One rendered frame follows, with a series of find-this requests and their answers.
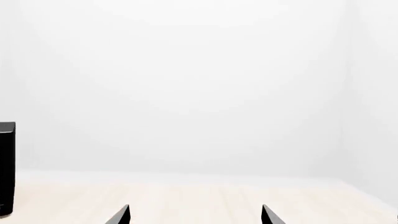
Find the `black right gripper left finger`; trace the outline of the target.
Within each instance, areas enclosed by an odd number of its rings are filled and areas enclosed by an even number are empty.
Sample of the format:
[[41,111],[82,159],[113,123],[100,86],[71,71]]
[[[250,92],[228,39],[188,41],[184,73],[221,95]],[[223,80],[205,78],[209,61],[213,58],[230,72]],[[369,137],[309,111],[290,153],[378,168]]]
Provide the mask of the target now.
[[105,224],[130,224],[131,213],[129,205],[126,204],[116,212]]

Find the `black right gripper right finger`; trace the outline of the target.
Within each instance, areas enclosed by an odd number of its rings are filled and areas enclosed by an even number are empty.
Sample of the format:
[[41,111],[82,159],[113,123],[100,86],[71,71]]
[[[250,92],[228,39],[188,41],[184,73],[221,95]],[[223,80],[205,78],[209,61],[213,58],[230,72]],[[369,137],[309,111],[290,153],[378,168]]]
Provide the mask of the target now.
[[286,224],[267,205],[262,206],[261,222],[262,224]]

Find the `tall black box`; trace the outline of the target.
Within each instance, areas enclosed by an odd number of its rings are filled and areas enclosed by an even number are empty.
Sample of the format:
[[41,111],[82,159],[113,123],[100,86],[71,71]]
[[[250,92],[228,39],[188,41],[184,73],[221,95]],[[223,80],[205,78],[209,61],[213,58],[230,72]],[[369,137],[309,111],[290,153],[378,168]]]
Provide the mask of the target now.
[[16,183],[16,123],[0,122],[0,217],[12,214]]

